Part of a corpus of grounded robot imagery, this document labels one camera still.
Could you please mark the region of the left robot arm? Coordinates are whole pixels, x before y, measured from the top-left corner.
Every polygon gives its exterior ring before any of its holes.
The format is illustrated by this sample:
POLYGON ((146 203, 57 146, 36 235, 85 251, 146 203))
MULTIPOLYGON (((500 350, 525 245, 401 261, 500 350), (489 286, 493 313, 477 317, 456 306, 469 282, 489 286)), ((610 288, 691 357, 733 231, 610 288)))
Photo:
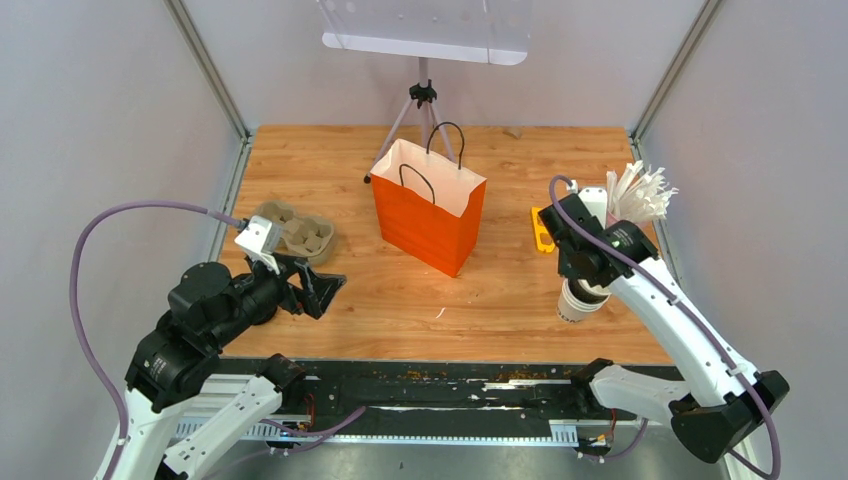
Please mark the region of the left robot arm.
POLYGON ((264 360, 237 394, 198 430, 172 443, 177 424, 217 371, 223 348, 278 311, 320 318, 347 279, 303 258, 275 254, 232 276, 218 262, 188 269, 169 309, 138 344, 125 376, 125 412, 99 479, 200 479, 255 424, 306 400, 305 370, 281 354, 264 360))

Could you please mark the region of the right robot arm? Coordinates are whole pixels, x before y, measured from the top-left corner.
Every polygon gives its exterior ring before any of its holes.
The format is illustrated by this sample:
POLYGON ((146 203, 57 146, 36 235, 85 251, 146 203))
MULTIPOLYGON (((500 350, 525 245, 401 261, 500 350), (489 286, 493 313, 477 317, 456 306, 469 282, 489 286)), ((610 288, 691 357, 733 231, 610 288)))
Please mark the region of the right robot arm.
POLYGON ((657 247, 636 224, 601 221, 597 203, 570 194, 538 213, 558 250, 563 278, 557 312, 577 322, 618 298, 654 336, 681 375, 668 381, 611 360, 585 367, 571 390, 584 417, 624 410, 672 429, 703 462, 734 455, 759 428, 769 435, 772 468, 780 444, 773 412, 790 387, 777 371, 763 371, 739 354, 703 317, 672 278, 657 247))

